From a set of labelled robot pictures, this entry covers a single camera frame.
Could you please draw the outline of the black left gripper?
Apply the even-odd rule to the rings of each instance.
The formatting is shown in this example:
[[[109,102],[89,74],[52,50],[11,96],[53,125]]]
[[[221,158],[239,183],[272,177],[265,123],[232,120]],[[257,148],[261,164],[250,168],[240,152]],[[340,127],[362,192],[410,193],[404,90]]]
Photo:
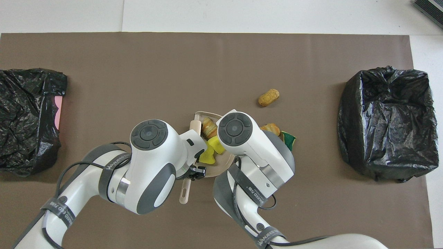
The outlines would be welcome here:
[[[198,167],[190,167],[189,168],[189,178],[191,181],[196,179],[202,179],[206,176],[206,167],[198,166]]]

